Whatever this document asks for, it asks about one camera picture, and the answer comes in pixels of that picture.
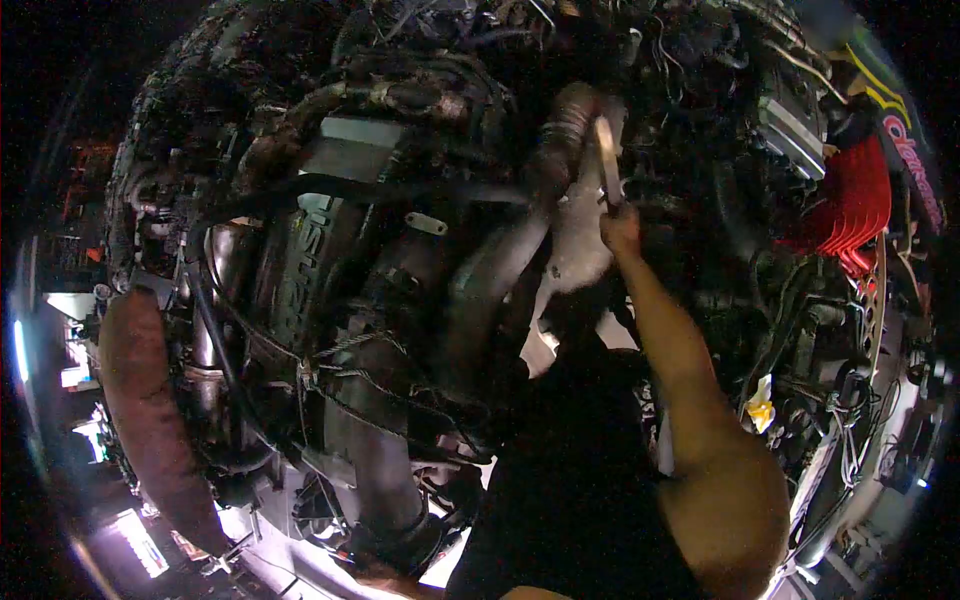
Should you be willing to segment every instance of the metal bracket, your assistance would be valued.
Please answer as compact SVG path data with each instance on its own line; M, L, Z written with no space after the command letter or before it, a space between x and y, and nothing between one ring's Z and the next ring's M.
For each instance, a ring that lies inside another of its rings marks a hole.
M421 212L408 212L405 221L408 226L431 235L444 236L449 230L446 223L440 219L434 219Z

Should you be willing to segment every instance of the exhaust pipe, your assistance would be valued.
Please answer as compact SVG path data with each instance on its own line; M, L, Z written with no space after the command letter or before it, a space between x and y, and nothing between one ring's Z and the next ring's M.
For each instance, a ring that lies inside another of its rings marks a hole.
M542 142L523 170L533 202L494 231L454 275L445 334L432 361L437 383L451 399L478 401L477 366L483 364L493 319L533 260L557 202L579 172L587 132L600 108L600 95L587 84L561 90Z

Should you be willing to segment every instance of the red intercooler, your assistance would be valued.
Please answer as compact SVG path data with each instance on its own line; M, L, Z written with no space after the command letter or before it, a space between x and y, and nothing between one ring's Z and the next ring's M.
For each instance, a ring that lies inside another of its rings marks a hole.
M821 191L824 200L804 217L791 245L836 256L848 275L859 278L876 262L861 247L890 221L890 174L879 138L871 135L829 158Z

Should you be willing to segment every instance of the electrical wire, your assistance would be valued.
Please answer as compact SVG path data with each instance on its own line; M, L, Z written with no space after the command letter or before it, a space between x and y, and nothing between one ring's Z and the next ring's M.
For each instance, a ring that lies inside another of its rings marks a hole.
M686 77L686 73L685 73L685 71L684 71L683 66L680 65L680 63L677 62L677 60L674 59L674 58L670 55L670 53L667 52L667 51L663 48L663 32L664 32L664 30L666 29L666 26L663 24L663 19L661 19L660 17L658 17L658 16L656 16L656 15L654 15L654 18L657 19L657 22L660 24L660 36L657 38L657 45L658 45L658 48L659 48L659 50L660 50L660 55L661 55L663 58L666 58L666 59L669 60L670 62L673 62L675 65L677 65L677 68L680 69L681 77L682 77L682 78L685 78L685 77ZM668 98L671 102L673 102L672 94L670 93L670 65L667 64L666 62L664 62L664 63L663 63L663 67L664 67L664 70L665 70L665 77L666 77L666 93L667 93L667 98ZM674 102L673 104L678 105L680 102L683 101L683 99L684 99L684 84L683 84L683 80L682 80L682 81L681 81L681 85L680 85L680 94L679 94L679 96L678 96L678 98L677 98L677 101Z

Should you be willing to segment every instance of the hand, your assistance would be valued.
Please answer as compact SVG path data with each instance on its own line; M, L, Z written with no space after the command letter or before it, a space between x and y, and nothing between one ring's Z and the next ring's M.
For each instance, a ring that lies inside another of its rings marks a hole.
M640 215L630 204L600 215L600 238L616 257L640 256Z

